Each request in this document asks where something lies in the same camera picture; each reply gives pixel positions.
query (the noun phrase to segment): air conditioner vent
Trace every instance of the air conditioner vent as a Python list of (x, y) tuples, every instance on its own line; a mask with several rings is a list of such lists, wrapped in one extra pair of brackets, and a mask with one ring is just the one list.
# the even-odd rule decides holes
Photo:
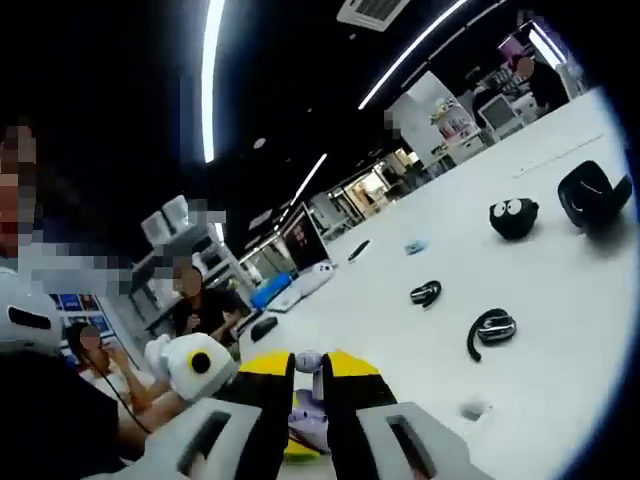
[(410, 0), (346, 0), (338, 21), (384, 32)]

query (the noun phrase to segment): poster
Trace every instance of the poster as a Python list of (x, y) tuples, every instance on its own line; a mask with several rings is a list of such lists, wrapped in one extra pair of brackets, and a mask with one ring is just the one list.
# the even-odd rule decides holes
[(80, 304), (80, 299), (78, 295), (63, 293), (58, 295), (60, 298), (60, 303), (62, 304), (62, 309), (65, 312), (81, 312), (82, 305)]

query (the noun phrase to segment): googly eyes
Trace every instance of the googly eyes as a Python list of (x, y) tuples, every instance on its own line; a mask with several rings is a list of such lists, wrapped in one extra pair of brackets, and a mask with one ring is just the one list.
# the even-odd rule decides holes
[(520, 210), (522, 210), (522, 202), (517, 198), (510, 200), (507, 204), (507, 210), (509, 211), (510, 215), (517, 215), (518, 213), (520, 213)]
[(507, 206), (505, 205), (504, 202), (496, 203), (495, 206), (493, 207), (493, 216), (501, 217), (502, 215), (504, 215), (504, 212), (506, 209), (507, 209)]

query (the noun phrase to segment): man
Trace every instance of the man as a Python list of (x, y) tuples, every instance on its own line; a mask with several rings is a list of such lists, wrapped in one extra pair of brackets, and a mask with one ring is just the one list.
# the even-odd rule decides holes
[(480, 116), (478, 111), (495, 97), (500, 95), (500, 90), (498, 89), (498, 84), (495, 79), (492, 77), (488, 77), (484, 81), (478, 82), (478, 85), (473, 91), (473, 94), (474, 97), (471, 106), (473, 110), (473, 118), (476, 121), (476, 125), (478, 125), (478, 127), (482, 129), (487, 126), (487, 122), (484, 121), (484, 118)]
[[(81, 341), (84, 329), (94, 329), (94, 327), (85, 323), (75, 323), (65, 330), (69, 349), (91, 371), (89, 383), (118, 401), (121, 417), (128, 414), (125, 405), (134, 414), (139, 414), (147, 410), (154, 400), (169, 391), (167, 382), (156, 381), (152, 375), (141, 372), (131, 365), (126, 352), (105, 346), (97, 330), (93, 332), (97, 339), (96, 348), (86, 349)], [(113, 385), (120, 398), (107, 381)]]
[(524, 80), (529, 81), (531, 93), (538, 104), (539, 117), (569, 103), (569, 96), (560, 75), (546, 63), (514, 55), (511, 68), (517, 70)]
[(193, 265), (179, 266), (174, 274), (175, 289), (182, 296), (173, 311), (176, 334), (206, 333), (231, 347), (231, 329), (242, 318), (235, 300), (229, 294), (202, 288), (202, 274)]

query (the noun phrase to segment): black earbud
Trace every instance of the black earbud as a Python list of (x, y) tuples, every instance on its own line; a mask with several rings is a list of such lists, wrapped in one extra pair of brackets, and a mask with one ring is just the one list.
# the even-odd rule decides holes
[(437, 280), (431, 280), (424, 285), (414, 288), (409, 294), (411, 301), (416, 305), (422, 305), (427, 308), (440, 296), (442, 292), (442, 285)]
[(473, 322), (467, 335), (467, 351), (474, 361), (479, 362), (482, 355), (476, 350), (474, 344), (476, 333), (485, 345), (501, 343), (515, 335), (516, 321), (503, 309), (493, 308)]

